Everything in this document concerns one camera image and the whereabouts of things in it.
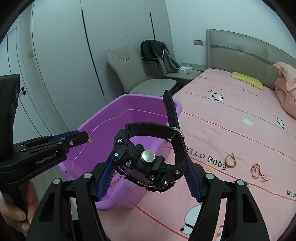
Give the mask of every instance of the bed headboard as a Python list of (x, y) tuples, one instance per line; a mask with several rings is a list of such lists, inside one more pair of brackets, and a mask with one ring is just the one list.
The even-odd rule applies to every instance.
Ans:
[(207, 29), (207, 67), (254, 77), (274, 90), (279, 78), (276, 62), (296, 68), (296, 59), (262, 40), (216, 29)]

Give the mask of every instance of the door handle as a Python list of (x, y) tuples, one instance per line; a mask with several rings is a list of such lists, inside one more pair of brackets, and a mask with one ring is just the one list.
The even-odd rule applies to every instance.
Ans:
[(26, 95), (27, 92), (25, 91), (25, 88), (24, 88), (24, 87), (22, 87), (22, 88), (20, 89), (19, 93), (20, 93), (21, 91), (22, 91), (22, 94), (23, 94), (23, 95)]

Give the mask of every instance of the blue gripper pad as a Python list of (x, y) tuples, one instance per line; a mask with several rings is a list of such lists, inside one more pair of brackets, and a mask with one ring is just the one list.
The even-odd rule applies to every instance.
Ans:
[(197, 176), (195, 175), (191, 164), (188, 161), (186, 161), (186, 164), (187, 164), (187, 168), (184, 172), (185, 180), (187, 182), (191, 196), (194, 197), (196, 201), (199, 202), (199, 200), (202, 197), (200, 193), (200, 182)]
[(56, 135), (52, 138), (51, 141), (56, 141), (56, 140), (59, 140), (63, 137), (66, 137), (66, 136), (70, 136), (70, 135), (73, 135), (73, 134), (76, 134), (76, 133), (79, 133), (79, 131), (71, 131), (71, 132), (67, 132), (67, 133), (64, 133), (64, 134), (60, 134), (60, 135)]
[(105, 169), (98, 180), (98, 191), (96, 193), (96, 197), (101, 200), (103, 197), (106, 196), (110, 183), (115, 173), (115, 166), (113, 163), (114, 156), (110, 158)]

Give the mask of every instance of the chair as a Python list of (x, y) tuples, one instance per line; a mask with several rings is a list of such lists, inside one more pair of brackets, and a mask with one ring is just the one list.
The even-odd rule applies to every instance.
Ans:
[[(175, 54), (174, 54), (173, 48), (166, 42), (165, 42), (165, 45), (167, 46), (169, 52), (171, 53), (171, 56), (174, 59)], [(167, 69), (165, 67), (165, 63), (163, 62), (163, 59), (160, 56), (158, 56), (156, 53), (155, 53), (155, 55), (157, 56), (157, 58), (159, 60), (161, 70), (162, 70), (163, 75), (165, 77), (180, 79), (181, 80), (180, 83), (183, 83), (183, 82), (188, 83), (191, 80), (194, 80), (197, 76), (199, 76), (201, 74), (201, 72), (199, 72), (197, 70), (194, 70), (194, 69), (192, 70), (192, 72), (190, 74), (185, 74), (185, 75), (184, 74), (179, 74), (178, 72), (168, 73), (168, 71), (167, 71)]]
[(107, 60), (117, 73), (126, 93), (163, 96), (165, 90), (174, 91), (175, 80), (147, 80), (142, 60), (130, 47), (120, 50), (108, 50)]

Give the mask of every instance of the yellow pillow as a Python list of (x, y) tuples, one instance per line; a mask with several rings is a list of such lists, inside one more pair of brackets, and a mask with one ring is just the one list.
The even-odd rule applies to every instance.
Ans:
[(262, 83), (259, 80), (255, 79), (255, 78), (252, 78), (252, 77), (244, 75), (244, 74), (240, 74), (238, 72), (232, 72), (231, 77), (235, 78), (237, 80), (241, 80), (243, 82), (246, 82), (246, 83), (248, 83), (250, 85), (253, 85), (253, 86), (257, 87), (258, 89), (263, 90)]

